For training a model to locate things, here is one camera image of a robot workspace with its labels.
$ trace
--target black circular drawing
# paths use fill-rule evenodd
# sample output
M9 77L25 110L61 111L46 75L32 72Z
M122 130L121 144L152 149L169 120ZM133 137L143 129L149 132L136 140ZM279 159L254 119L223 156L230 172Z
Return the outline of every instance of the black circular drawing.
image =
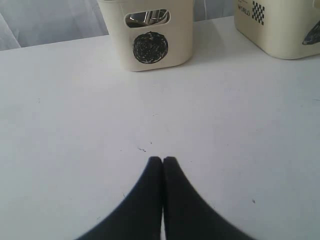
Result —
M155 64L168 53L168 41L164 35L148 32L139 35L133 43L133 54L143 64Z

